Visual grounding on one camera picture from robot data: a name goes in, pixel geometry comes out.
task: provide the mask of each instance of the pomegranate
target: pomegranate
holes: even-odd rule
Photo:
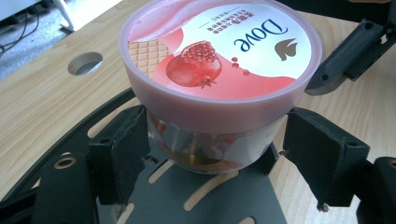
[[[166,75],[184,87],[211,86],[221,73],[221,62],[210,42],[189,45],[166,66]]]

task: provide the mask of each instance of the wooden surface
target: wooden surface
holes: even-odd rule
[[[126,18],[145,2],[120,2],[0,81],[0,198],[55,141],[99,105],[130,87],[118,37]],[[357,25],[304,15],[318,29],[325,57]],[[89,51],[103,55],[102,65],[86,76],[70,75],[69,62]],[[324,96],[305,95],[298,106],[318,112],[371,146],[370,161],[396,157],[395,58],[393,48],[358,81],[347,81]],[[276,138],[279,149],[282,134]],[[357,223],[358,200],[349,208],[331,207],[329,213],[318,212],[317,201],[304,179],[284,158],[270,178],[289,223]]]

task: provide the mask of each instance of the wire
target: wire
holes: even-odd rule
[[[24,39],[26,36],[28,36],[28,35],[31,35],[36,29],[37,29],[37,27],[38,27],[38,24],[40,23],[40,17],[38,16],[38,11],[35,13],[36,14],[36,17],[37,17],[37,22],[36,22],[36,24],[35,24],[35,29],[33,29],[31,32],[29,32],[28,34],[25,34],[25,32],[26,32],[26,28],[27,28],[27,24],[28,24],[28,18],[27,18],[27,15],[28,15],[28,11],[27,11],[27,9],[25,9],[25,24],[24,24],[24,26],[23,26],[23,31],[22,31],[22,34],[21,34],[21,36],[17,39],[17,40],[14,40],[14,41],[12,41],[12,42],[9,42],[9,43],[7,43],[7,44],[5,44],[5,45],[2,45],[2,44],[0,44],[0,59],[3,57],[3,55],[7,52],[7,51],[9,51],[10,49],[12,49],[12,48],[14,48],[14,46],[16,46],[22,39]]]

